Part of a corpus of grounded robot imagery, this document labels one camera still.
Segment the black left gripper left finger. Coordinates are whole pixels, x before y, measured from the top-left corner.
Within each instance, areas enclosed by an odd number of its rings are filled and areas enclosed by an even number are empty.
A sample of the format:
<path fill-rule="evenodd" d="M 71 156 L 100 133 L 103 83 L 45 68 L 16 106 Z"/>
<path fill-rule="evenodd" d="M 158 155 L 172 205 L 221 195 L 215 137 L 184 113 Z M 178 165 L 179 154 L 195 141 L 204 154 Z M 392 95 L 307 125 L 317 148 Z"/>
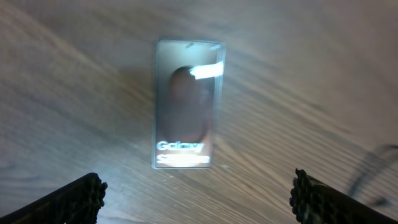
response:
<path fill-rule="evenodd" d="M 96 224 L 107 183 L 92 172 L 1 217 L 1 224 Z"/>

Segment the Galaxy smartphone with reflective screen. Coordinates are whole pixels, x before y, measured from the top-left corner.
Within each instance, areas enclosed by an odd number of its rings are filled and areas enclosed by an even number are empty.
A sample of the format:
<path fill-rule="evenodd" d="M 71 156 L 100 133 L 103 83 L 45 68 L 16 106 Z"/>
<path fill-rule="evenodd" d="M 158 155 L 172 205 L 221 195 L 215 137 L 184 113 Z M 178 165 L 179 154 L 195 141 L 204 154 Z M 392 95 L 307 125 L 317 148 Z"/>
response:
<path fill-rule="evenodd" d="M 204 40 L 160 39 L 154 44 L 155 169 L 211 166 L 223 84 L 225 46 Z"/>

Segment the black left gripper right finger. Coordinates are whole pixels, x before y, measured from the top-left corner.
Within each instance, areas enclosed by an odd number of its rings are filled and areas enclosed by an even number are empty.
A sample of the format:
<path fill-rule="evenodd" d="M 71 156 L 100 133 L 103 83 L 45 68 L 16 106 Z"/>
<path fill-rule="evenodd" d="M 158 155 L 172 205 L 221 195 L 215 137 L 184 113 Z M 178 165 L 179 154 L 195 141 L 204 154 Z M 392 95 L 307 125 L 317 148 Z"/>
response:
<path fill-rule="evenodd" d="M 397 224 L 370 207 L 295 170 L 289 204 L 301 224 Z"/>

